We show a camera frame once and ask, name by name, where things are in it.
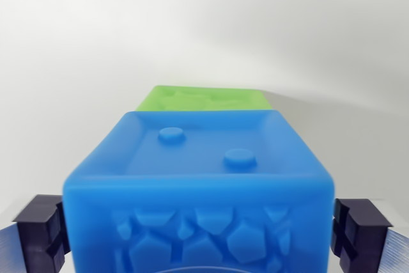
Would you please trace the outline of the black-padded silver gripper left finger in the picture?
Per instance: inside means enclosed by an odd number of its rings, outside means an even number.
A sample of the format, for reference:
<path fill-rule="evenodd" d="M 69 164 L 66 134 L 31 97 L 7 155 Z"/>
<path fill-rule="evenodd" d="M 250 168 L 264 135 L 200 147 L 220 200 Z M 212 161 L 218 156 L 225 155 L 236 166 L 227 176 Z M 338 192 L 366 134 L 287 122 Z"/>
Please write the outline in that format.
<path fill-rule="evenodd" d="M 24 196 L 1 212 L 1 272 L 60 272 L 69 252 L 61 195 Z"/>

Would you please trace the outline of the black-padded silver gripper right finger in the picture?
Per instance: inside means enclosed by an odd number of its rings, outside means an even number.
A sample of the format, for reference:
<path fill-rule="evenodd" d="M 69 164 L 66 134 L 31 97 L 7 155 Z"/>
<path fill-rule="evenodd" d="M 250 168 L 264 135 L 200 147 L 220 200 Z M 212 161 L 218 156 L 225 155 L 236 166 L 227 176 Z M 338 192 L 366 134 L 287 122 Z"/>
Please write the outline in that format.
<path fill-rule="evenodd" d="M 331 250 L 343 272 L 408 272 L 408 221 L 381 199 L 337 198 Z"/>

